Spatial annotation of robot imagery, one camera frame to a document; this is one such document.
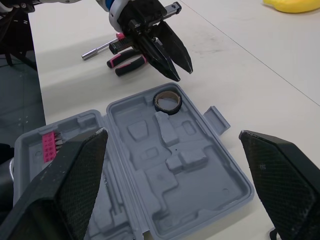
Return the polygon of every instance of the gray plastic case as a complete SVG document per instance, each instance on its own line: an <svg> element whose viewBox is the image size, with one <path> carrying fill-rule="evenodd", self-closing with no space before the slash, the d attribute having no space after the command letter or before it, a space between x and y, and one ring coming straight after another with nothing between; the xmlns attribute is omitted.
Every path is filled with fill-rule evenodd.
<svg viewBox="0 0 320 240"><path fill-rule="evenodd" d="M181 110L156 112L153 98L173 90ZM215 107L202 116L175 83L25 133L15 143L14 203L42 170L42 135L63 140L96 127L109 138L85 240L180 239L239 209L254 197L250 181L219 140L230 125Z"/></svg>

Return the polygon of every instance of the white table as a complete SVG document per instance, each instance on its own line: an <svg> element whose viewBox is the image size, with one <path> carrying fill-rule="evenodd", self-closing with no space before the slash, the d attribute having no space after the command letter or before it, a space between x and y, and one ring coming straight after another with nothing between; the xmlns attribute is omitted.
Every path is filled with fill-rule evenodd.
<svg viewBox="0 0 320 240"><path fill-rule="evenodd" d="M320 9L288 14L263 0L182 0L320 105Z"/></svg>
<svg viewBox="0 0 320 240"><path fill-rule="evenodd" d="M163 0L164 5L172 0ZM216 106L231 128L221 139L252 180L238 135L252 130L294 142L320 167L320 107L181 3L168 23L192 58L194 73L178 69L179 83L200 112ZM115 36L108 14L94 0L44 4L29 15L47 124L97 109L169 82L151 66L117 77L106 66L109 51L83 61L81 54ZM273 227L260 200L188 239L266 240Z"/></svg>

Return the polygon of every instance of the case latch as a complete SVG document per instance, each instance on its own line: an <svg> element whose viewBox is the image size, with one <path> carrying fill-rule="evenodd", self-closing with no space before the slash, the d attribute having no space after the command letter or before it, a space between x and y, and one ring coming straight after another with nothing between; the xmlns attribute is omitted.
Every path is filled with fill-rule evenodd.
<svg viewBox="0 0 320 240"><path fill-rule="evenodd" d="M230 128L230 124L221 115L215 106L211 106L204 114L204 118L210 123L211 127L218 136L221 136Z"/></svg>

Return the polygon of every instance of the robotic arm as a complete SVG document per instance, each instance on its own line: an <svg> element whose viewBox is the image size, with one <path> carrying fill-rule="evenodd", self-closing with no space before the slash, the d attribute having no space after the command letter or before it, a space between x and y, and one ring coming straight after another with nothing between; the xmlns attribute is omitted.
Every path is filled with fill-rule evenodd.
<svg viewBox="0 0 320 240"><path fill-rule="evenodd" d="M3 16L10 15L15 8L31 13L38 4L56 2L71 4L78 1L80 0L0 0L0 16L1 13ZM188 73L193 72L186 47L164 21L180 13L182 7L178 2L164 7L159 0L96 1L109 12L109 21L113 28L117 32L124 33L125 38L109 46L114 55L132 47L140 51L165 77L177 82L180 81L180 77L173 62Z"/></svg>

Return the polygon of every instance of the black tape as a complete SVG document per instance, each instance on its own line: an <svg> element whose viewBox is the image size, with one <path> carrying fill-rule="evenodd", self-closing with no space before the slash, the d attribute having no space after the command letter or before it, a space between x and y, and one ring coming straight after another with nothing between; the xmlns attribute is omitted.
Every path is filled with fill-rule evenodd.
<svg viewBox="0 0 320 240"><path fill-rule="evenodd" d="M172 109L164 109L162 108L158 101L160 99L173 99L176 101L176 106ZM162 91L162 92L159 92L157 93L154 98L153 98L153 105L154 105L154 108L157 112L164 112L168 115L174 115L176 114L177 112L180 111L181 109L181 106L182 106L182 97L181 95L176 92L176 91Z"/></svg>

